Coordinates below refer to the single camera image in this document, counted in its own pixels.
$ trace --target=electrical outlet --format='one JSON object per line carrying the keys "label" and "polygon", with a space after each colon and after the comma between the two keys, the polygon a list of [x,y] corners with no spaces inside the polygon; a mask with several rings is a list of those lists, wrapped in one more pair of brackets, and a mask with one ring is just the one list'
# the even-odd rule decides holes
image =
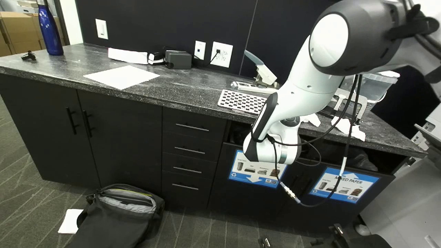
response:
{"label": "electrical outlet", "polygon": [[233,46],[223,43],[212,43],[211,65],[230,68]]}
{"label": "electrical outlet", "polygon": [[99,39],[109,40],[108,22],[103,20],[95,20],[97,33]]}
{"label": "electrical outlet", "polygon": [[194,43],[194,57],[200,61],[205,60],[205,43],[196,40]]}

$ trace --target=blue water bottle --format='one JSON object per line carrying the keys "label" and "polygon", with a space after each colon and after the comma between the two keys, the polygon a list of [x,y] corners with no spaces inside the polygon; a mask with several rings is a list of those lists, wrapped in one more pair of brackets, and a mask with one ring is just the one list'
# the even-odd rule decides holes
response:
{"label": "blue water bottle", "polygon": [[46,50],[50,55],[63,55],[58,29],[51,11],[48,10],[46,0],[37,0],[39,3],[39,22],[41,35],[44,39]]}

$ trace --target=gray countertop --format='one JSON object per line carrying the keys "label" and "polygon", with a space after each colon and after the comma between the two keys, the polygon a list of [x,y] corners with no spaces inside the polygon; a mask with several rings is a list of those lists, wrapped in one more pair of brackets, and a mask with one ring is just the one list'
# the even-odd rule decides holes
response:
{"label": "gray countertop", "polygon": [[[84,77],[84,75],[127,65],[110,61],[106,49],[80,44],[65,47],[65,57],[48,57],[46,51],[36,51],[35,55],[37,57],[37,64],[24,62],[21,60],[22,55],[0,58],[0,73],[238,123],[252,123],[256,119],[254,115],[233,112],[218,106],[222,90],[227,90],[234,80],[247,82],[245,79],[201,69],[179,71],[164,66],[137,65],[137,68],[153,72],[160,77],[119,91]],[[327,131],[331,127],[329,119],[323,116],[320,116],[320,119],[323,122],[320,128],[302,124],[301,134],[318,137]],[[367,142],[354,141],[353,145],[358,148],[402,156],[425,156],[422,149],[374,113],[368,113],[361,120],[361,131],[367,133]],[[332,131],[327,139],[343,142],[345,135]]]}

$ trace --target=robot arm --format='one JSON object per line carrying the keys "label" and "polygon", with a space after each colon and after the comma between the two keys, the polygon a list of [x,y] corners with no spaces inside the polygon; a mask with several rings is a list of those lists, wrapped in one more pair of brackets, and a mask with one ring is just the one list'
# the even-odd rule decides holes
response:
{"label": "robot arm", "polygon": [[[441,20],[441,4],[436,2],[430,0]],[[431,76],[441,100],[441,83],[436,84],[437,79],[441,82],[440,58],[416,40],[440,32],[438,28],[437,20],[397,0],[343,0],[331,6],[301,49],[287,83],[267,98],[245,138],[248,160],[276,160],[267,135],[280,144],[299,144],[299,117],[324,109],[349,75],[414,66]],[[277,163],[292,164],[299,148],[277,145]]]}

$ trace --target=floor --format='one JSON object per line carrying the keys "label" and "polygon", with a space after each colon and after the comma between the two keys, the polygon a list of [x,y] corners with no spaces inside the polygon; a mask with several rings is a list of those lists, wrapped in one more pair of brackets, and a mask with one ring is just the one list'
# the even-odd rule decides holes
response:
{"label": "floor", "polygon": [[[3,101],[0,101],[0,247],[59,248],[74,241],[58,235],[68,208],[84,208],[87,192],[40,178]],[[259,247],[267,237],[276,248],[309,247],[312,239],[226,221],[219,214],[165,213],[159,233],[145,247]]]}

